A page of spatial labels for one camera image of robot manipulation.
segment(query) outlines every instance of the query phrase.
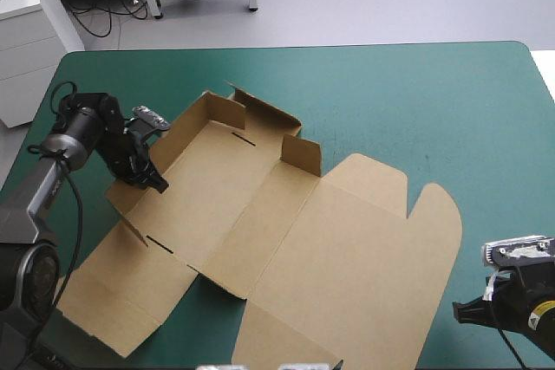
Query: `unfolded cardboard box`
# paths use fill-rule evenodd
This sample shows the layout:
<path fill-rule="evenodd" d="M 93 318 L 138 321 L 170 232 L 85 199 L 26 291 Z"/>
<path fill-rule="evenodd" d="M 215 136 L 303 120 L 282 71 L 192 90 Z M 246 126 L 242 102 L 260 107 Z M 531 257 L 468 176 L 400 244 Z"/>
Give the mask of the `unfolded cardboard box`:
<path fill-rule="evenodd" d="M 408 215 L 405 174 L 360 154 L 321 178 L 300 128 L 239 89 L 201 95 L 153 146 L 166 192 L 108 190 L 123 219 L 63 314 L 125 357 L 200 273 L 247 300 L 234 363 L 415 368 L 459 249 L 456 204 L 428 184 Z"/>

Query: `cardboard box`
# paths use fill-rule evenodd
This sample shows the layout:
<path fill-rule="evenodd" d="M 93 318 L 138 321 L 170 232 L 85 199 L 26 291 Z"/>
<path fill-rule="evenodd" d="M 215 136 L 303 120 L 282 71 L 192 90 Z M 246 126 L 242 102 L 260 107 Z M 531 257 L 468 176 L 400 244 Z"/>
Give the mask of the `cardboard box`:
<path fill-rule="evenodd" d="M 459 249 L 456 204 L 428 184 L 408 216 L 405 174 L 360 154 L 320 178 L 300 128 L 238 88 L 204 93 L 152 149 L 167 191 L 108 190 L 124 219 L 63 314 L 125 357 L 201 273 L 247 300 L 234 363 L 414 369 Z"/>

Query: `yellow label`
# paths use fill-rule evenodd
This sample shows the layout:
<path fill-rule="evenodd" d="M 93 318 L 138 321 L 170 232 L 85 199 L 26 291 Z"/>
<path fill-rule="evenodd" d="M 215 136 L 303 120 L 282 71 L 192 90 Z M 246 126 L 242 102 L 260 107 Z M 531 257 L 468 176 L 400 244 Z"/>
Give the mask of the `yellow label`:
<path fill-rule="evenodd" d="M 553 308 L 555 308 L 555 301 L 541 302 L 536 308 L 534 308 L 532 313 L 541 318 L 541 315 Z"/>

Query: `cardboard slot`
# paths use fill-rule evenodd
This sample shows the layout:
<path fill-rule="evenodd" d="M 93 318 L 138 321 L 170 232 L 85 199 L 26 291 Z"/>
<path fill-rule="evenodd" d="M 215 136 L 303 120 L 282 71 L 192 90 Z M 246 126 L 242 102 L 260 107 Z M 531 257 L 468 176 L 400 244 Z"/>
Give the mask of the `cardboard slot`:
<path fill-rule="evenodd" d="M 248 144 L 251 145 L 251 146 L 256 146 L 256 145 L 257 145 L 256 143 L 251 142 L 250 140 L 244 138 L 243 136 L 241 136 L 241 135 L 240 135 L 239 133 L 237 133 L 237 132 L 232 132 L 232 135 L 233 135 L 233 136 L 236 136 L 236 137 L 238 137 L 238 138 L 240 138 L 241 140 L 244 140 L 246 143 L 248 143 Z"/>
<path fill-rule="evenodd" d="M 147 239 L 150 240 L 153 243 L 158 244 L 162 249 L 164 249 L 165 251 L 170 252 L 171 254 L 173 254 L 173 250 L 168 249 L 164 244 L 160 243 L 158 240 L 150 237 L 149 235 L 147 235 Z"/>

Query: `cardboard flap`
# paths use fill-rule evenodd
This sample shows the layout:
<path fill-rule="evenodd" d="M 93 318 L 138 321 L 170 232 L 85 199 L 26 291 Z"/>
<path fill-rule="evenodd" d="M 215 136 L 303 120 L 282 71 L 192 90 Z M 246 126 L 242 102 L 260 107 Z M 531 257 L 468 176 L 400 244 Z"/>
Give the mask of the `cardboard flap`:
<path fill-rule="evenodd" d="M 246 299 L 318 180 L 295 166 L 277 162 L 202 274 Z"/>
<path fill-rule="evenodd" d="M 407 217 L 408 178 L 405 172 L 353 153 L 323 179 L 397 216 Z"/>
<path fill-rule="evenodd" d="M 281 160 L 317 177 L 321 175 L 322 151 L 316 142 L 286 134 L 281 145 Z"/>
<path fill-rule="evenodd" d="M 205 96 L 209 120 L 219 121 L 237 129 L 245 129 L 245 106 L 211 92 L 205 92 Z"/>
<path fill-rule="evenodd" d="M 247 302 L 233 350 L 233 363 L 249 364 L 251 370 L 279 368 L 284 363 L 329 363 L 340 359 L 303 334 Z"/>
<path fill-rule="evenodd" d="M 230 82 L 228 82 L 228 84 L 235 89 L 232 95 L 234 101 L 244 104 L 250 108 L 257 107 L 258 111 L 264 111 L 265 117 L 270 116 L 271 118 L 276 118 L 281 120 L 285 125 L 296 128 L 292 134 L 297 134 L 300 131 L 302 123 L 301 120 L 297 119 L 295 116 L 284 112 L 280 108 L 272 106 L 272 104 L 260 100 L 252 94 L 248 94 L 242 88 L 239 88 Z"/>
<path fill-rule="evenodd" d="M 119 222 L 71 276 L 58 308 L 126 357 L 166 320 L 196 275 Z"/>
<path fill-rule="evenodd" d="M 101 279 L 79 269 L 71 276 L 58 308 L 63 316 L 122 357 L 130 355 L 161 324 L 108 289 Z"/>
<path fill-rule="evenodd" d="M 346 369 L 413 369 L 459 248 L 459 212 L 438 185 L 409 219 L 351 191 L 319 182 L 250 301 Z"/>

